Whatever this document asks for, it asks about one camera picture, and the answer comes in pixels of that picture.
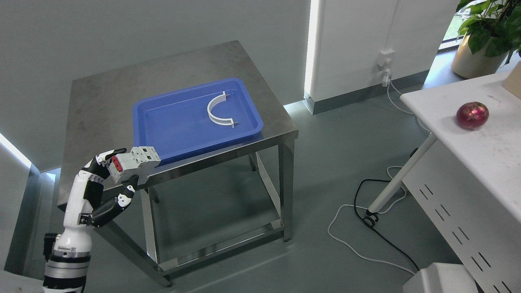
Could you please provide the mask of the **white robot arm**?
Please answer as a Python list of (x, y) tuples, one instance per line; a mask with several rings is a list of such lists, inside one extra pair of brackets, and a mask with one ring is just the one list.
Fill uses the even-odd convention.
[(83, 293), (86, 285), (93, 228), (88, 225), (67, 226), (62, 234), (44, 236), (45, 293)]

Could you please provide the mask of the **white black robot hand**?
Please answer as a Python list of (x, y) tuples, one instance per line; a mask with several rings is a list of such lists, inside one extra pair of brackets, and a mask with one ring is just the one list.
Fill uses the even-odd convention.
[(130, 205), (138, 186), (137, 174), (122, 181), (125, 187), (119, 195), (112, 200), (101, 202), (104, 180), (123, 171), (119, 154), (126, 155), (127, 149), (102, 152), (78, 171), (67, 200), (63, 220), (65, 229), (85, 230), (90, 226), (102, 227)]

